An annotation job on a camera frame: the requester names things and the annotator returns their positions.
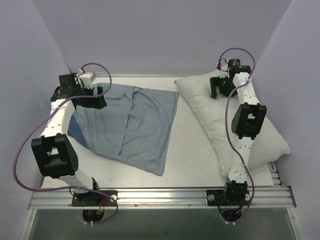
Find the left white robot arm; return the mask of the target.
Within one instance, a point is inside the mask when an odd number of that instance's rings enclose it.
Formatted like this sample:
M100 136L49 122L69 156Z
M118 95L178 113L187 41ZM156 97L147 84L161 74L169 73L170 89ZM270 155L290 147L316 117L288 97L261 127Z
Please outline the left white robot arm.
M43 177L50 177L75 186L74 196L95 206L101 201L96 180L79 168L79 160L67 133L77 107L102 109L107 103L101 96L103 88L93 87L96 74L92 72L77 76L75 73L59 76L60 85L51 101L51 119L44 131L31 141L31 149Z

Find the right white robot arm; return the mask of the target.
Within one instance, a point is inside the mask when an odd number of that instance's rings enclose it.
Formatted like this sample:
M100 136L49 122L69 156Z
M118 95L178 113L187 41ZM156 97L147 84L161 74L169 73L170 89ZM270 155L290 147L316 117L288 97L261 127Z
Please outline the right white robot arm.
M251 80L252 70L248 65L242 65L238 58L232 58L226 63L227 69L221 70L221 63L217 69L225 74L211 77L211 97L217 98L218 94L228 97L238 96L239 107L231 121L231 131L236 135L236 144L230 144L234 150L234 159L228 174L226 189L222 191L222 200L232 205L236 201L251 199L248 192L248 163L253 142L260 133L267 107L258 100Z

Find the blue-grey pillowcase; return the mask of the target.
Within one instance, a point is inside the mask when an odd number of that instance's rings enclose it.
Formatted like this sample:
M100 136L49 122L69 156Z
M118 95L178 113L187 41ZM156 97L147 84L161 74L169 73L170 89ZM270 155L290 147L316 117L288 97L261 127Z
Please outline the blue-grey pillowcase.
M179 95L112 84L106 107L76 107L67 134L95 154L162 176Z

